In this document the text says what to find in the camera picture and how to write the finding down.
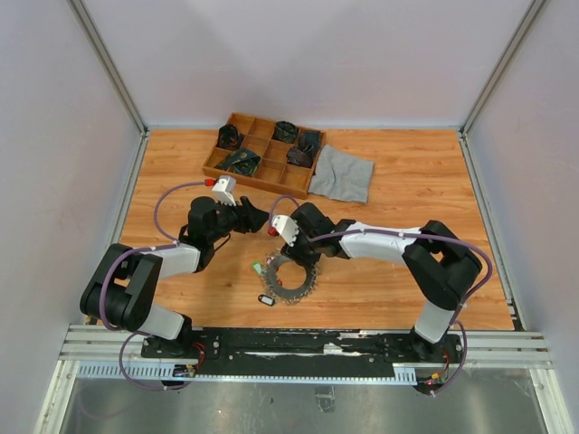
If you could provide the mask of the black key tag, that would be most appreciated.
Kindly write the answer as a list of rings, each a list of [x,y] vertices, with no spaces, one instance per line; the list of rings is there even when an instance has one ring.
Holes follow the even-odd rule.
[[[260,303],[262,303],[263,305],[268,306],[268,307],[273,307],[276,304],[276,301],[274,298],[269,297],[269,296],[264,295],[264,294],[261,294],[258,296],[258,301]]]

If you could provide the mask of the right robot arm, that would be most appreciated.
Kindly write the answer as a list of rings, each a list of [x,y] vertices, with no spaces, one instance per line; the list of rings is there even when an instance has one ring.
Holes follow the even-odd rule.
[[[272,227],[285,241],[281,256],[305,268],[314,268],[321,256],[404,265],[425,297],[405,345],[422,362],[441,353],[442,339],[482,271],[474,249],[439,221],[409,229],[334,223],[313,203],[303,203],[290,216],[273,216]]]

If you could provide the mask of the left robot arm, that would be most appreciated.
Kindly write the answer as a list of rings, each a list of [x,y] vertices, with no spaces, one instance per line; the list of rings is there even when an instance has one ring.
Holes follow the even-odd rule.
[[[150,335],[176,358],[194,347],[190,317],[154,303],[159,280],[203,271],[216,252],[215,243],[237,233],[255,233],[269,219],[243,196],[239,203],[195,198],[177,242],[131,248],[109,246],[81,295],[82,314],[117,330]]]

